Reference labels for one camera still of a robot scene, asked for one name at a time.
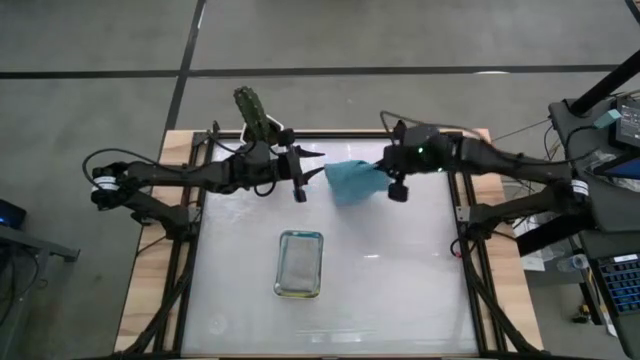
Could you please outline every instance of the blue cloth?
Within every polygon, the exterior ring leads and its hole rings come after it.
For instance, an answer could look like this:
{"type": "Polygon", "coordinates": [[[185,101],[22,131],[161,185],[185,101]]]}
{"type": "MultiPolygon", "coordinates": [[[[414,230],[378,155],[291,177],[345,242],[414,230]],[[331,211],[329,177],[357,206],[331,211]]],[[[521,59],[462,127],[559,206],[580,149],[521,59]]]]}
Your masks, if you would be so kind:
{"type": "Polygon", "coordinates": [[[391,179],[376,165],[362,160],[344,161],[324,166],[337,205],[354,205],[376,191],[387,190],[391,179]]]}

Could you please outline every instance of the computer screen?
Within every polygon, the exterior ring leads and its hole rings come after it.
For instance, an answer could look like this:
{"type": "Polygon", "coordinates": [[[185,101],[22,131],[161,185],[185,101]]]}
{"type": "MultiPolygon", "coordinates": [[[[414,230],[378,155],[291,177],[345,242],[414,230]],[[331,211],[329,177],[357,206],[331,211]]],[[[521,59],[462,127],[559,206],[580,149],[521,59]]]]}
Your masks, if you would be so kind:
{"type": "Polygon", "coordinates": [[[640,156],[623,156],[595,169],[597,175],[640,180],[640,156]]]}

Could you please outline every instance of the keyboard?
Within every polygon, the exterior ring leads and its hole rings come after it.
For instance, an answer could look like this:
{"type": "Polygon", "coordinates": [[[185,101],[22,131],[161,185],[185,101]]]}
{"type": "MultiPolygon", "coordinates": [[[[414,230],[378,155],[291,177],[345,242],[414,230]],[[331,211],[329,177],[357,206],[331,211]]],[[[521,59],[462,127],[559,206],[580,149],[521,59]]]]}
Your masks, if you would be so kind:
{"type": "Polygon", "coordinates": [[[618,316],[640,313],[640,254],[598,260],[618,316]]]}

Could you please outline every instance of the white tabletop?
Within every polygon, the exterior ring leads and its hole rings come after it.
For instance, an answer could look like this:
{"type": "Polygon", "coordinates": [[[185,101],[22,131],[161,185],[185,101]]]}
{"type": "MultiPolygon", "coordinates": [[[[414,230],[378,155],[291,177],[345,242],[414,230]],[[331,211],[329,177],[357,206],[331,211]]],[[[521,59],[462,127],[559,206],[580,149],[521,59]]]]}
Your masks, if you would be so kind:
{"type": "MultiPolygon", "coordinates": [[[[375,162],[388,143],[297,141],[327,154],[303,159],[305,170],[375,162]]],[[[306,186],[303,204],[290,182],[266,198],[207,194],[183,355],[477,353],[462,264],[449,253],[457,233],[447,177],[416,175],[406,185],[407,203],[381,192],[350,207],[334,205],[324,173],[306,186]],[[317,298],[273,292],[285,230],[324,236],[317,298]]]]}

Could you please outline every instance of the concrete floor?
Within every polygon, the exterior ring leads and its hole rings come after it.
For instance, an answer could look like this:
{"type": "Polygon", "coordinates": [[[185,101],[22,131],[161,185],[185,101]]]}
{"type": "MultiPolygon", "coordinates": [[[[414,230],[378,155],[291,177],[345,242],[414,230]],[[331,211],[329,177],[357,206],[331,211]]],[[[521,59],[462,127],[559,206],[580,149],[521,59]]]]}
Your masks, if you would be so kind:
{"type": "MultiPolygon", "coordinates": [[[[0,0],[0,71],[178,69],[195,4],[0,0]]],[[[612,64],[640,47],[639,31],[619,0],[219,0],[206,6],[192,68],[612,64]],[[605,18],[616,21],[594,26],[605,18]]],[[[214,119],[238,128],[232,91],[242,84],[294,128],[379,128],[377,112],[387,109],[495,137],[544,119],[550,101],[578,96],[603,75],[191,79],[176,128],[214,119]]],[[[124,210],[97,212],[80,163],[107,146],[157,156],[174,85],[0,80],[0,198],[29,211],[30,233],[82,249],[74,265],[55,262],[37,292],[22,358],[113,348],[140,228],[124,210]]],[[[640,88],[640,79],[626,87],[640,88]]],[[[498,145],[541,157],[545,129],[498,145]]],[[[532,288],[545,347],[621,358],[604,329],[567,321],[577,292],[532,288]]]]}

